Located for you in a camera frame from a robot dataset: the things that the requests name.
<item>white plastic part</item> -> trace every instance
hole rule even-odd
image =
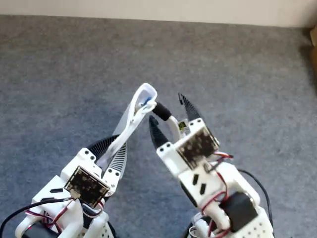
[[[111,159],[121,148],[121,146],[128,140],[130,135],[140,124],[143,117],[154,109],[154,107],[156,106],[155,99],[157,96],[158,93],[156,92],[156,90],[148,83],[144,83],[138,88],[126,112],[119,122],[118,129],[115,131],[119,132],[125,124],[124,130],[115,139],[115,141],[110,144],[105,154],[103,154],[97,162],[97,164],[103,170],[107,168],[107,160]]]
[[[113,173],[109,173],[107,181],[101,180],[102,170],[97,165],[95,165],[96,158],[87,148],[82,148],[77,155],[66,165],[66,167],[61,171],[60,177],[55,176],[51,181],[49,181],[38,194],[32,199],[32,203],[39,202],[43,198],[54,197],[54,198],[68,198],[70,193],[65,189],[62,192],[51,193],[52,189],[63,188],[69,178],[72,176],[74,171],[78,166],[83,167],[91,175],[93,175],[100,182],[103,182],[110,190],[108,194],[114,193],[117,187],[119,180],[120,172],[113,170]],[[32,208],[31,211],[39,214],[43,214],[46,211],[52,218],[54,218],[67,204],[69,201],[44,204],[35,208]],[[35,217],[32,215],[27,215],[26,218],[18,225],[15,230],[15,236],[21,238],[24,232],[37,221],[40,221],[41,218]],[[111,230],[107,224],[109,220],[108,215],[105,212],[102,212],[99,216],[94,218],[89,229],[83,228],[83,211],[82,206],[78,200],[73,201],[67,207],[67,211],[59,218],[57,224],[63,228],[62,234],[59,238],[104,238],[102,235],[107,234],[109,238],[113,238]]]
[[[195,223],[195,227],[196,227],[196,234],[199,236],[199,237],[202,237],[202,238],[206,238],[208,236],[208,224],[207,222],[205,222],[203,219],[200,219],[198,220],[196,223]]]
[[[173,134],[174,141],[176,142],[176,141],[180,140],[181,133],[180,133],[180,130],[178,127],[177,119],[173,116],[170,116],[166,122],[169,126],[169,129],[171,130],[171,132]]]

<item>carpet floor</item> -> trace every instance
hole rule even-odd
[[[179,118],[182,92],[221,150],[267,189],[276,238],[317,233],[317,85],[303,29],[0,16],[0,221],[152,84]],[[262,206],[266,207],[262,191]],[[177,238],[196,209],[156,155],[144,120],[106,204],[121,238]],[[9,222],[14,237],[23,215]]]

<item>cable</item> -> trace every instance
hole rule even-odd
[[[257,184],[262,189],[262,191],[264,193],[264,196],[266,198],[268,218],[269,218],[269,221],[271,222],[272,228],[274,229],[274,227],[273,227],[273,216],[272,216],[272,210],[271,210],[271,202],[269,200],[268,193],[267,193],[266,189],[264,188],[264,186],[260,183],[260,181],[252,173],[250,173],[248,171],[245,171],[245,170],[240,170],[240,169],[238,169],[238,171],[241,172],[241,173],[245,173],[245,174],[249,175],[251,178],[254,179],[255,182],[257,182]]]
[[[218,193],[216,196],[214,196],[212,199],[210,199],[203,207],[202,207],[202,212],[204,212],[204,210],[206,209],[206,207],[208,207],[209,204],[211,204],[211,202],[213,202],[217,197],[219,197],[222,194],[226,194],[225,191],[222,191],[220,193]]]
[[[195,226],[192,226],[188,229],[188,233],[192,238],[199,238],[197,235],[193,234],[192,232],[196,231],[197,228]]]
[[[44,201],[35,202],[33,204],[30,204],[28,206],[20,208],[19,210],[13,212],[11,215],[9,215],[7,218],[5,218],[5,220],[2,222],[1,227],[0,227],[0,238],[2,238],[4,227],[6,226],[8,221],[10,221],[13,217],[18,215],[19,213],[24,212],[25,210],[29,210],[32,207],[37,207],[37,206],[48,204],[48,203],[65,202],[65,201],[68,201],[69,199],[71,199],[71,198],[62,198],[62,199],[49,198],[49,199],[45,199]]]

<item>red wire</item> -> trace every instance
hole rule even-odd
[[[228,186],[226,184],[226,182],[224,181],[223,176],[221,175],[221,173],[217,172],[218,177],[222,180],[222,182],[224,183],[225,187],[226,187],[226,195],[224,196],[223,200],[226,200],[228,198]]]
[[[204,210],[206,209],[206,207],[211,203],[211,202],[213,202],[217,197],[219,197],[220,195],[222,195],[222,194],[226,194],[226,192],[225,191],[222,191],[222,192],[220,192],[220,193],[218,193],[216,196],[214,196],[212,199],[210,199],[203,207],[202,207],[202,212],[204,212]]]

